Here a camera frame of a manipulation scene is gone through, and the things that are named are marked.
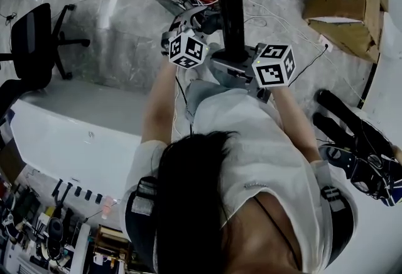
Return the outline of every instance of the gray floor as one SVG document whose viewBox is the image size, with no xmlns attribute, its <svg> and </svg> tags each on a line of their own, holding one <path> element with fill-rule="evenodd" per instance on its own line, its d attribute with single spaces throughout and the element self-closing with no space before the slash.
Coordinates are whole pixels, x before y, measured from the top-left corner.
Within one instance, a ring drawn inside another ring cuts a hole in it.
<svg viewBox="0 0 402 274">
<path fill-rule="evenodd" d="M 12 12 L 22 17 L 42 3 L 50 3 L 52 16 L 56 16 L 65 4 L 81 0 L 0 0 L 0 13 Z M 298 71 L 315 58 L 322 47 L 300 38 L 300 30 L 313 43 L 318 43 L 318 35 L 302 20 L 304 0 L 252 0 L 263 4 L 272 13 L 284 18 L 251 19 L 245 24 L 246 42 L 280 41 L 291 43 L 295 53 Z M 262 7 L 244 1 L 244 11 L 248 15 L 272 16 Z M 62 30 L 67 38 L 89 38 L 91 46 L 77 45 L 60 48 L 60 55 L 74 77 L 124 90 L 141 89 L 147 93 L 155 79 L 161 62 L 160 36 L 166 30 L 173 16 L 155 0 L 86 0 L 77 3 L 77 9 L 65 18 Z M 0 53 L 9 52 L 9 27 L 0 25 Z M 311 116 L 316 110 L 312 100 L 319 88 L 333 90 L 345 102 L 356 105 L 359 98 L 354 93 L 362 93 L 369 75 L 371 64 L 358 58 L 334 50 L 327 54 L 333 65 L 325 58 L 319 58 L 291 87 L 298 102 Z M 12 65 L 2 64 L 0 82 L 13 76 Z M 48 195 L 53 188 L 53 180 L 48 180 Z M 76 202 L 76 208 L 87 214 L 88 206 Z"/>
</svg>

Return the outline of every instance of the black chair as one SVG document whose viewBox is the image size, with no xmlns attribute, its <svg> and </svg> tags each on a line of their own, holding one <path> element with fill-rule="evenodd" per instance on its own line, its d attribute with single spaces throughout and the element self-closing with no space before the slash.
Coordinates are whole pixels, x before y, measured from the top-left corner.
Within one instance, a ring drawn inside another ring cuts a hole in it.
<svg viewBox="0 0 402 274">
<path fill-rule="evenodd" d="M 7 80 L 0 87 L 0 121 L 21 95 L 49 84 L 55 64 L 63 79 L 72 78 L 71 73 L 64 71 L 57 48 L 69 44 L 88 47 L 90 44 L 90 40 L 66 40 L 60 32 L 66 12 L 74 9 L 74 5 L 64 6 L 53 32 L 49 4 L 36 7 L 14 24 L 11 54 L 2 54 L 0 61 L 14 61 L 19 80 Z"/>
</svg>

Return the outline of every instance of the person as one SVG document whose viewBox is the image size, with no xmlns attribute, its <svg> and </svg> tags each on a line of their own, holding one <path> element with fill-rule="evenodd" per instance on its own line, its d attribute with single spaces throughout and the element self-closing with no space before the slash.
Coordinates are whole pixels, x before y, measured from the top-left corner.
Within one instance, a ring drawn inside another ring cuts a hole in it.
<svg viewBox="0 0 402 274">
<path fill-rule="evenodd" d="M 159 274 L 324 270 L 352 237 L 356 207 L 289 88 L 271 89 L 275 109 L 217 75 L 221 85 L 195 79 L 193 133 L 171 142 L 176 74 L 165 58 L 121 203 L 140 258 Z"/>
</svg>

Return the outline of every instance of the black and white cube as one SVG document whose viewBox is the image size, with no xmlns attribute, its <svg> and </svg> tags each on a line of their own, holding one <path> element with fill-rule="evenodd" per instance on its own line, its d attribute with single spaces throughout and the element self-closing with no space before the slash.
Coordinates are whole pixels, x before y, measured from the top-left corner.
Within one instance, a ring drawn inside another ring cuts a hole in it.
<svg viewBox="0 0 402 274">
<path fill-rule="evenodd" d="M 267 45 L 252 66 L 260 87 L 289 85 L 296 70 L 292 47 L 287 44 Z"/>
<path fill-rule="evenodd" d="M 181 33 L 170 40 L 169 62 L 186 70 L 192 69 L 204 62 L 208 49 L 206 44 L 196 38 Z"/>
</svg>

